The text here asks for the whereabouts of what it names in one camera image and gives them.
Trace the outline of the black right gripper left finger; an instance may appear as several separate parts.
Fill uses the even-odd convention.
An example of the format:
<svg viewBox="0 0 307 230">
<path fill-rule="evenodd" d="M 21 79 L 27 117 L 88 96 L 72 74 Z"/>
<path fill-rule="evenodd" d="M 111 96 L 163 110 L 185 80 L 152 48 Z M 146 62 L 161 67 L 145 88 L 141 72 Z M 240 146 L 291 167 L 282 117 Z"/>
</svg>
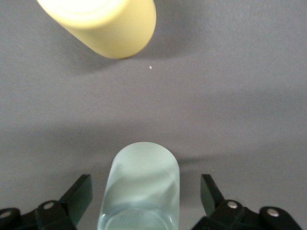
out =
<svg viewBox="0 0 307 230">
<path fill-rule="evenodd" d="M 48 200 L 21 214 L 15 207 L 0 209 L 0 230 L 77 230 L 93 198 L 92 178 L 81 175 L 59 200 Z"/>
</svg>

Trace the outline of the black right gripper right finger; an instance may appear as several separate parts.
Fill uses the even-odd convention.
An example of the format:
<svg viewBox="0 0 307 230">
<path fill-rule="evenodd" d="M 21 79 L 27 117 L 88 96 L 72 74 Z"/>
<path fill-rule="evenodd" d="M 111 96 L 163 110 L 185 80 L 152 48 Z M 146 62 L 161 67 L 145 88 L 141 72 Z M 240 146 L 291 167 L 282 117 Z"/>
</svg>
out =
<svg viewBox="0 0 307 230">
<path fill-rule="evenodd" d="M 209 174 L 201 175 L 201 202 L 206 213 L 201 230 L 303 230 L 281 208 L 265 206 L 256 213 L 235 200 L 225 199 Z"/>
</svg>

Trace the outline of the pale green plastic cup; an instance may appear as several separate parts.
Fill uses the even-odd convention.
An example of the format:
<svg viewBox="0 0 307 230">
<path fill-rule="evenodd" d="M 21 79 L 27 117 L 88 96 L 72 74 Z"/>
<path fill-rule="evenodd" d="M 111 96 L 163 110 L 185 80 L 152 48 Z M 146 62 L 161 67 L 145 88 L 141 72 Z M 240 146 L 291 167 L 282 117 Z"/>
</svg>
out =
<svg viewBox="0 0 307 230">
<path fill-rule="evenodd" d="M 137 142 L 115 156 L 97 230 L 178 230 L 180 172 L 165 147 Z"/>
</svg>

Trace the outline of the yellow plastic cup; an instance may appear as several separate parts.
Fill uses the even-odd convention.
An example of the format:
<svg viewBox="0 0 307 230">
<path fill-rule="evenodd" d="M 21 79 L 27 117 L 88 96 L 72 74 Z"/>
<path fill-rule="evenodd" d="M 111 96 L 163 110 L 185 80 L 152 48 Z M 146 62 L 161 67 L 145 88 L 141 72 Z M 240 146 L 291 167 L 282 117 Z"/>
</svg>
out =
<svg viewBox="0 0 307 230">
<path fill-rule="evenodd" d="M 134 56 L 156 26 L 154 0 L 37 0 L 42 9 L 94 52 L 112 59 Z"/>
</svg>

